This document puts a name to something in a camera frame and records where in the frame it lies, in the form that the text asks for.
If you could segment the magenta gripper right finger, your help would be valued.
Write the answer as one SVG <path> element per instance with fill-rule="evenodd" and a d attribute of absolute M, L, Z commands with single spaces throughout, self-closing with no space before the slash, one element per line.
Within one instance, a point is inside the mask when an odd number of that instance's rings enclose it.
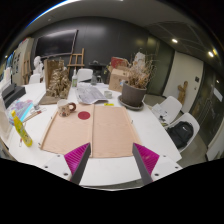
<path fill-rule="evenodd" d="M 143 184 L 148 185 L 152 183 L 153 179 L 151 175 L 159 160 L 159 155 L 137 143 L 133 144 L 132 153 L 137 163 Z"/>

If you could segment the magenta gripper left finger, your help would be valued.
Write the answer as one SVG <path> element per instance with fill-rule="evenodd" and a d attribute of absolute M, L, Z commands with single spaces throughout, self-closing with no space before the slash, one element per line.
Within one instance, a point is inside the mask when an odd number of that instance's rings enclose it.
<path fill-rule="evenodd" d="M 72 183 L 76 185 L 80 183 L 90 154 L 91 144 L 87 143 L 64 155 L 65 161 L 72 173 Z"/>

